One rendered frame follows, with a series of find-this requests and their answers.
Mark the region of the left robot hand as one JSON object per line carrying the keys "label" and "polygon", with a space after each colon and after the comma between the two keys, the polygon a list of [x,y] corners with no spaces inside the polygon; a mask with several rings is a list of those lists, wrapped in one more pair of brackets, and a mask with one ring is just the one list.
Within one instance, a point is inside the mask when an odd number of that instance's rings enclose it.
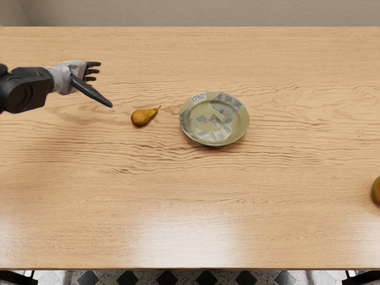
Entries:
{"label": "left robot hand", "polygon": [[55,66],[44,66],[53,79],[53,92],[60,95],[69,95],[77,91],[83,93],[87,97],[101,103],[106,107],[113,107],[110,100],[99,93],[90,81],[96,81],[96,77],[92,74],[98,74],[100,62],[70,60],[63,61]]}

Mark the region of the olive plate with blue pattern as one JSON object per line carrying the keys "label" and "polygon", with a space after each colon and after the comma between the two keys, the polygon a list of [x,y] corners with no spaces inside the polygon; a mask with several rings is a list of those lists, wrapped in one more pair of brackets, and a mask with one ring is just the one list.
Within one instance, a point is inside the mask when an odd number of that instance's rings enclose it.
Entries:
{"label": "olive plate with blue pattern", "polygon": [[236,142],[247,132],[250,116],[236,97],[221,91],[193,95],[181,106],[179,125],[187,137],[218,147]]}

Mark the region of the orange-brown pear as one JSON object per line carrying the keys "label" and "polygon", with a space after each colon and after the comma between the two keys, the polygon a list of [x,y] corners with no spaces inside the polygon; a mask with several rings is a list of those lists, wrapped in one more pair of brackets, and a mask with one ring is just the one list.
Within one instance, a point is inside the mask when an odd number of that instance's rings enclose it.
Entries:
{"label": "orange-brown pear", "polygon": [[136,127],[144,127],[147,125],[158,113],[159,107],[151,109],[137,109],[131,114],[131,122]]}

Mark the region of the round orange-green fruit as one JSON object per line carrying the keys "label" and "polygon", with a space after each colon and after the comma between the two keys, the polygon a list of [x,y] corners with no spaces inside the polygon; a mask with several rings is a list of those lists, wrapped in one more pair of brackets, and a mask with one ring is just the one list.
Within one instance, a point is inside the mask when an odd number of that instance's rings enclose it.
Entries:
{"label": "round orange-green fruit", "polygon": [[380,207],[380,176],[374,180],[370,194],[374,203]]}

